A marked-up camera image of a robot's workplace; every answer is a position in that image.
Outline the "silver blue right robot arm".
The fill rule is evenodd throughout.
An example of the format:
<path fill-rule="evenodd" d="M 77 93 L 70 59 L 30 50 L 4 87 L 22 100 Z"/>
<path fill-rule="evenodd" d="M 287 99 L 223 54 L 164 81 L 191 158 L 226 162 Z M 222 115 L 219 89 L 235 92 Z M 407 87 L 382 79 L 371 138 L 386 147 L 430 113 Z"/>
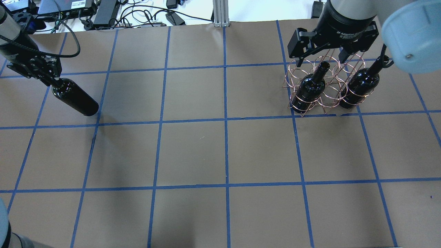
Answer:
<path fill-rule="evenodd" d="M 439 0 L 328 0 L 317 27 L 297 28 L 288 55 L 297 66 L 309 55 L 341 48 L 339 62 L 366 52 L 378 35 L 394 64 L 404 72 L 424 74 L 440 69 L 441 2 Z"/>

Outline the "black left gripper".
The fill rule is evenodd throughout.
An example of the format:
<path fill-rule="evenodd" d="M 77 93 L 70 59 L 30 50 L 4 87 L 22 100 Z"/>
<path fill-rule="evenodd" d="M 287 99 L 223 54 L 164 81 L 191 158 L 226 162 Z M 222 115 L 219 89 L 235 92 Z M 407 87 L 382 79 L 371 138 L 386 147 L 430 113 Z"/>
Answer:
<path fill-rule="evenodd" d="M 31 55 L 30 52 L 14 54 L 14 71 L 27 77 L 46 81 L 46 86 L 60 88 L 61 60 L 54 56 Z"/>

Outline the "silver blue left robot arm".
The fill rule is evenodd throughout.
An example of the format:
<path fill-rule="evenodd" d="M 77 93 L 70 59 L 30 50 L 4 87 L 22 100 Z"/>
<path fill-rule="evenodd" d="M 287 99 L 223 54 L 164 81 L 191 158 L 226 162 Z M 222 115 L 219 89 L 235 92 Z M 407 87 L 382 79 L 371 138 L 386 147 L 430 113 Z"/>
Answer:
<path fill-rule="evenodd" d="M 43 55 L 34 40 L 5 10 L 0 8 L 0 53 L 7 67 L 26 78 L 40 80 L 46 86 L 60 88 L 61 63 L 54 55 Z"/>

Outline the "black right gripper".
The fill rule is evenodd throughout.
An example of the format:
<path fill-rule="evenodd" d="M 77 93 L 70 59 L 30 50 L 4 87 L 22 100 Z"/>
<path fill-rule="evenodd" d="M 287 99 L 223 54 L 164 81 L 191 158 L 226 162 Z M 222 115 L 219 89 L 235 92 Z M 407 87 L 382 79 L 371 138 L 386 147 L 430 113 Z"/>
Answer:
<path fill-rule="evenodd" d="M 288 43 L 288 56 L 296 67 L 325 49 L 342 48 L 340 64 L 350 55 L 366 52 L 379 35 L 374 7 L 324 7 L 315 29 L 298 27 Z"/>

